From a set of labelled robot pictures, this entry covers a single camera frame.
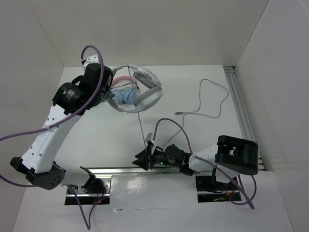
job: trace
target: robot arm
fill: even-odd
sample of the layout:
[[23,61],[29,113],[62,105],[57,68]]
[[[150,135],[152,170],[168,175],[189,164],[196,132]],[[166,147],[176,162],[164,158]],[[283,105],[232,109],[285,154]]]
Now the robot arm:
[[86,168],[66,169],[57,165],[54,159],[71,128],[84,112],[112,97],[110,92],[113,79],[111,69],[104,66],[100,91],[84,111],[57,127],[49,129],[49,126],[77,111],[92,96],[98,85],[100,71],[99,64],[87,64],[83,76],[75,78],[72,83],[64,83],[60,86],[43,126],[48,130],[36,137],[22,157],[14,157],[11,160],[11,166],[25,174],[26,179],[33,185],[43,189],[54,189],[59,184],[71,184],[89,189],[99,181]]
[[[191,154],[180,150],[176,145],[168,146],[164,152],[150,138],[151,135],[146,138],[146,150],[137,154],[135,156],[137,160],[133,162],[145,170],[154,168],[156,164],[178,167],[179,171],[186,175],[213,170],[212,166],[196,158],[200,157],[217,164],[231,177],[238,174],[257,174],[258,145],[255,142],[222,135],[219,136],[217,144]],[[217,182],[229,183],[230,181],[216,170],[213,170],[212,174]]]

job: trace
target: gray cable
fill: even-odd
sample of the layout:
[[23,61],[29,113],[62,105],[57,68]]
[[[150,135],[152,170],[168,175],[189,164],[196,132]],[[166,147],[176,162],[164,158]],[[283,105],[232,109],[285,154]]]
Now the gray cable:
[[[129,71],[130,78],[132,79],[131,72],[130,72],[130,68],[129,68],[129,64],[127,64],[127,69],[128,69],[128,71]],[[139,117],[140,130],[141,130],[141,134],[142,134],[142,136],[143,136],[143,142],[144,142],[144,146],[145,146],[145,150],[146,150],[146,149],[147,149],[147,146],[146,146],[146,141],[145,141],[143,126],[141,125],[141,121],[140,121],[140,114],[139,114],[139,112],[137,112],[137,116]]]
[[[202,85],[202,82],[203,81],[209,81],[217,86],[220,86],[222,88],[224,88],[226,91],[227,91],[227,96],[221,101],[220,103],[220,111],[219,111],[219,114],[218,116],[210,116],[210,115],[204,115],[204,114],[198,114],[197,112],[200,110],[201,108],[201,85]],[[221,116],[221,109],[222,109],[222,103],[228,98],[228,96],[230,95],[230,92],[228,91],[227,88],[225,88],[224,86],[218,84],[218,83],[215,83],[209,79],[202,79],[200,82],[199,82],[199,106],[198,106],[198,109],[195,110],[195,111],[187,111],[187,112],[175,112],[174,114],[175,115],[183,115],[183,123],[182,123],[182,127],[184,126],[184,117],[186,117],[187,115],[200,115],[200,116],[205,116],[205,117],[210,117],[210,118],[219,118]],[[164,148],[166,146],[166,144],[171,141],[181,130],[177,131],[171,138],[169,138],[163,145],[162,148]]]

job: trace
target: white wall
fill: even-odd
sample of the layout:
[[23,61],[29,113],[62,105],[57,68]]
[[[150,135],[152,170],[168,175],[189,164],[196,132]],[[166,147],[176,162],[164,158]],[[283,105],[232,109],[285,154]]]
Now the white wall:
[[[63,66],[25,0],[0,1],[0,137],[40,128],[57,89]],[[0,144],[0,173],[22,183],[9,163],[21,156],[34,136]],[[10,232],[24,189],[0,180],[0,225]]]
[[308,230],[309,0],[270,0],[236,67],[295,232]]
[[235,66],[268,0],[29,0],[65,66],[85,43],[108,65]]

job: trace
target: white floor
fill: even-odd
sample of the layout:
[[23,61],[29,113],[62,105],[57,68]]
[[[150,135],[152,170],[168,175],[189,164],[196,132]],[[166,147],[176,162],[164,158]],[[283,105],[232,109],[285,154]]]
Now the white floor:
[[[198,84],[208,78],[228,88],[222,66],[149,66],[160,81],[164,96],[160,102],[140,114],[145,134],[153,132],[158,119],[173,118],[176,111],[192,111],[198,107]],[[81,68],[65,68],[61,83],[83,73]],[[211,83],[202,84],[200,113],[216,116],[226,91]],[[222,105],[219,119],[188,116],[184,129],[193,151],[217,142],[219,135],[241,137],[231,97]],[[178,130],[170,122],[162,122],[157,144]],[[174,140],[188,151],[182,134]],[[119,113],[108,104],[86,112],[66,138],[57,163],[85,167],[128,167],[143,149],[137,115]],[[291,232],[277,182],[271,172],[257,176],[258,192],[255,210],[232,203],[197,203],[194,177],[185,175],[113,176],[110,205],[95,209],[92,231],[271,231]],[[250,195],[253,183],[243,177]],[[86,231],[78,206],[64,206],[65,188],[52,191],[39,188],[26,190],[14,232]],[[88,214],[91,206],[84,206]]]

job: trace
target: white panel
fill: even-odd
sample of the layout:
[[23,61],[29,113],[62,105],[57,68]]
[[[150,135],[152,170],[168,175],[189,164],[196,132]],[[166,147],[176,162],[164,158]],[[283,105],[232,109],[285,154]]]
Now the white panel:
[[[202,78],[208,78],[228,88],[222,66],[146,66],[161,81],[163,97],[151,109],[141,112],[140,118],[145,135],[154,132],[160,118],[169,117],[181,123],[177,111],[192,111],[198,108],[198,88]],[[83,73],[80,68],[65,68],[60,80],[64,83]],[[128,75],[122,69],[117,75]],[[226,90],[210,82],[201,87],[202,106],[200,113],[216,116]],[[217,143],[218,136],[242,137],[231,95],[222,104],[218,119],[190,115],[184,126],[194,152]],[[163,144],[179,128],[171,122],[162,121],[158,127],[156,142]],[[175,143],[188,152],[187,141],[179,133],[170,144]],[[76,123],[59,149],[56,161],[68,166],[84,167],[131,167],[134,156],[144,149],[138,116],[120,113],[108,103],[102,103],[86,111]]]
[[304,0],[271,0],[238,65],[264,161],[275,175],[295,232],[308,230],[309,10]]
[[236,65],[268,0],[29,2],[65,66],[90,43],[109,65]]
[[[2,137],[42,126],[63,66],[26,1],[0,1],[0,31]],[[22,156],[34,137],[1,142],[2,175],[15,182],[25,182],[25,177],[9,163],[12,157]],[[24,191],[0,180],[1,231],[12,231]]]
[[[256,176],[255,210],[230,202],[197,203],[194,181],[189,178],[183,175],[118,177],[110,205],[99,205],[93,211],[91,231],[293,231],[272,172],[260,172]],[[244,176],[242,180],[251,195],[251,177]],[[78,206],[64,206],[65,192],[66,188],[60,187],[51,191],[27,189],[14,232],[87,231]],[[88,218],[91,206],[83,208]]]

